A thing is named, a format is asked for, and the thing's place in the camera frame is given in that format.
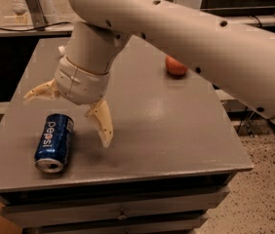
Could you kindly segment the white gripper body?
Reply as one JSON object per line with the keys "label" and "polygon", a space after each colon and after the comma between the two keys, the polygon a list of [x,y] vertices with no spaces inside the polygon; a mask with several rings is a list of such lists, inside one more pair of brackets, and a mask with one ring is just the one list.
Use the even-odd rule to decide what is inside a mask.
{"label": "white gripper body", "polygon": [[55,81],[59,93],[78,104],[92,104],[106,94],[110,74],[96,75],[71,64],[67,57],[59,60]]}

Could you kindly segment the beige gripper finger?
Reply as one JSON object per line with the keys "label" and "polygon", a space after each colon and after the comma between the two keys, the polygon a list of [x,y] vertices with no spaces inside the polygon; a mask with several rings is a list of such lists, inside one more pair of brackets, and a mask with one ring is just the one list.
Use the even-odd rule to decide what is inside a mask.
{"label": "beige gripper finger", "polygon": [[103,98],[93,103],[85,117],[97,130],[104,148],[107,148],[113,139],[113,124],[107,101]]}
{"label": "beige gripper finger", "polygon": [[46,83],[40,84],[31,89],[23,96],[24,102],[31,102],[35,99],[48,99],[52,100],[59,97],[59,88],[55,79]]}

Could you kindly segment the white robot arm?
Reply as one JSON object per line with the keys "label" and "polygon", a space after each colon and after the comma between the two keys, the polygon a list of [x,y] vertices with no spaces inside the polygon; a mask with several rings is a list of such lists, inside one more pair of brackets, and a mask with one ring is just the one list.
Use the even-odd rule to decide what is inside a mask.
{"label": "white robot arm", "polygon": [[165,0],[68,1],[80,19],[55,77],[24,100],[63,97],[90,105],[86,116],[109,145],[109,69],[135,35],[275,124],[275,33]]}

